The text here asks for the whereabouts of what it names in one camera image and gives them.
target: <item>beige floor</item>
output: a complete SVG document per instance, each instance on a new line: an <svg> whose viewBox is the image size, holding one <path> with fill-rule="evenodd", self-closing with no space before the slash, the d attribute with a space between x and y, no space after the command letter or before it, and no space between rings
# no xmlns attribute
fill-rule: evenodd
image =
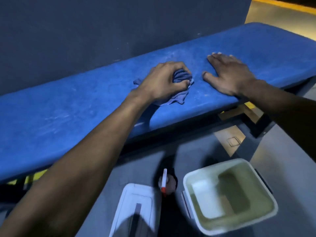
<svg viewBox="0 0 316 237"><path fill-rule="evenodd" d="M316 41L316 15L252 1L246 23L262 22Z"/></svg>

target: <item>person's right hand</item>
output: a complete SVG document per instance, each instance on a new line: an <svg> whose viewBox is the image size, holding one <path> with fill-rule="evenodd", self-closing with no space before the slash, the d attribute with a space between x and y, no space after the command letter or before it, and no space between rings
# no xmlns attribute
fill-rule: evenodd
<svg viewBox="0 0 316 237"><path fill-rule="evenodd" d="M256 80L247 65L232 55L227 56L219 52L208 55L207 59L214 67L218 77L204 71L203 79L223 94L243 96L244 89Z"/></svg>

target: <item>person's left hand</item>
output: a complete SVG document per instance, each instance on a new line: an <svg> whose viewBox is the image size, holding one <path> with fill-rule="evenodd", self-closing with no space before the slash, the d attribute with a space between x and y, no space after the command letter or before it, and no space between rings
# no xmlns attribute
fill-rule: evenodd
<svg viewBox="0 0 316 237"><path fill-rule="evenodd" d="M150 101L167 99L172 95L185 91L190 84L189 80L173 83L172 78L175 71L183 69L191 74L183 62L160 63L153 67L148 76L143 80L136 91L145 94Z"/></svg>

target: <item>dark blue wall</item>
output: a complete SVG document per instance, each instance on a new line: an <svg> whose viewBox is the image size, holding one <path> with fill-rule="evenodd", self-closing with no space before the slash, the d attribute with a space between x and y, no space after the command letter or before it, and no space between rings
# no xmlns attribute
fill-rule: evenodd
<svg viewBox="0 0 316 237"><path fill-rule="evenodd" d="M0 0L0 95L238 26L250 2Z"/></svg>

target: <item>forearm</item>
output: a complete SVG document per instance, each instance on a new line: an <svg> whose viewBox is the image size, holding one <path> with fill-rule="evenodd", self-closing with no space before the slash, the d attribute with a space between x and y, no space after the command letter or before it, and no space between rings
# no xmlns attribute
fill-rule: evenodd
<svg viewBox="0 0 316 237"><path fill-rule="evenodd" d="M0 235L74 236L149 104L150 100L132 92L34 184L4 222Z"/></svg>
<svg viewBox="0 0 316 237"><path fill-rule="evenodd" d="M312 131L316 128L315 101L280 90L262 80L252 82L242 92L316 161Z"/></svg>

